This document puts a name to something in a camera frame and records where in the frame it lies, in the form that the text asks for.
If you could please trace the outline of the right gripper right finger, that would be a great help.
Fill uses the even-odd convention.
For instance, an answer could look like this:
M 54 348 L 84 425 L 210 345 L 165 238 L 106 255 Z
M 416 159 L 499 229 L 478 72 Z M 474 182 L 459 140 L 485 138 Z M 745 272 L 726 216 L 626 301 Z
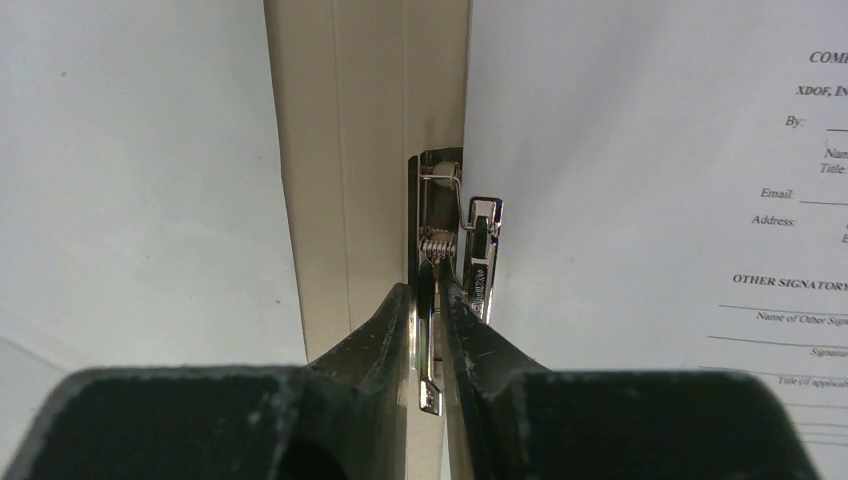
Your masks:
M 777 397 L 740 373 L 555 371 L 437 274 L 455 479 L 815 479 Z

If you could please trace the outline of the printed paper sheet stack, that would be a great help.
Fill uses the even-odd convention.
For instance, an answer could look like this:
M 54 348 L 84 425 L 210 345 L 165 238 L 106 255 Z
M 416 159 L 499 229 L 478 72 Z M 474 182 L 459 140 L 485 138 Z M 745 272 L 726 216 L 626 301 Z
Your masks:
M 491 324 L 556 369 L 759 377 L 847 475 L 847 5 L 477 1 Z

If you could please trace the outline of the metal folder clip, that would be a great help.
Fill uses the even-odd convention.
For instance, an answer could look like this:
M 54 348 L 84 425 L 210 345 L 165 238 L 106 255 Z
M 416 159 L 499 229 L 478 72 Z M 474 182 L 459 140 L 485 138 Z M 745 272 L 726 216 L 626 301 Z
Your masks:
M 459 238 L 465 237 L 464 281 L 458 283 L 472 310 L 487 323 L 502 226 L 503 201 L 473 197 L 462 203 L 463 153 L 460 146 L 426 150 L 408 160 L 407 280 L 411 289 L 411 359 L 417 372 L 418 406 L 427 414 L 444 412 L 437 382 L 438 275 L 457 280 Z

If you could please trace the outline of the brown cardboard folder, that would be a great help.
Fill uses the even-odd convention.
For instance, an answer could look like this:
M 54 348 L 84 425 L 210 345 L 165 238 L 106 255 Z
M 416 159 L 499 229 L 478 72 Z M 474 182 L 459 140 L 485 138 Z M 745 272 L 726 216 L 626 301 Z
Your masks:
M 467 1 L 269 1 L 281 171 L 315 359 L 407 276 L 407 166 L 463 142 Z

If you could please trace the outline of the white paper sheet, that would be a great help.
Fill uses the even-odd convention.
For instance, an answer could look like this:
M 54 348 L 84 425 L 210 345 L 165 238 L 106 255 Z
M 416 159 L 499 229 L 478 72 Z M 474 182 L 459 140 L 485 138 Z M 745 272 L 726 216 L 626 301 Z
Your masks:
M 306 359 L 260 1 L 1 5 L 1 461 L 100 366 Z

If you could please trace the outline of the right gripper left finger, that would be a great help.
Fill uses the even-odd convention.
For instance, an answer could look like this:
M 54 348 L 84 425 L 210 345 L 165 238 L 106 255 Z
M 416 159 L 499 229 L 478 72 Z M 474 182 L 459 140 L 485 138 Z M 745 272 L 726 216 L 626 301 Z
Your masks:
M 410 289 L 304 366 L 83 370 L 42 404 L 9 479 L 401 479 Z

